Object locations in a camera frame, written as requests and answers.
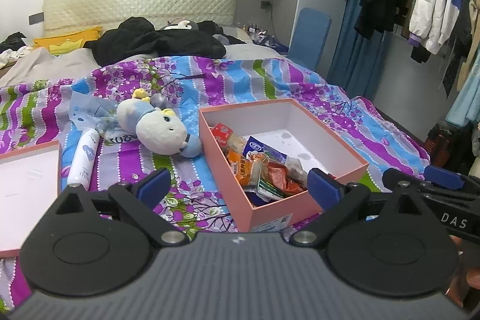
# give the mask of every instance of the white spray bottle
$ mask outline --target white spray bottle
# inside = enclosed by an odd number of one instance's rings
[[[82,132],[70,165],[68,185],[80,183],[88,191],[99,139],[100,135],[95,129],[87,129]]]

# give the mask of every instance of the blue cushion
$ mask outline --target blue cushion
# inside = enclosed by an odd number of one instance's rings
[[[303,67],[316,71],[332,18],[324,12],[304,8],[298,16],[287,57]]]

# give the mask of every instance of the power outlet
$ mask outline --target power outlet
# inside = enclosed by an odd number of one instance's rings
[[[262,0],[262,1],[260,2],[260,8],[261,8],[261,9],[264,10],[264,9],[268,9],[268,8],[270,8],[270,7],[272,7],[272,3],[267,2],[266,0]]]

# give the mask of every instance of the yellow pillow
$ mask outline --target yellow pillow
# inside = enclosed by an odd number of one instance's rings
[[[45,47],[51,54],[59,56],[83,47],[86,41],[99,39],[101,30],[101,26],[96,26],[78,33],[59,35],[58,37],[36,38],[33,40],[34,48]]]

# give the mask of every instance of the pink box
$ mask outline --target pink box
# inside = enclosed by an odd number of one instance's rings
[[[368,162],[350,145],[293,99],[199,109],[203,151],[240,232],[280,230],[322,209],[308,191],[254,207],[210,131],[217,123],[225,124],[245,139],[253,136],[288,156],[299,158],[306,172],[318,167],[343,184],[358,181],[368,167]]]

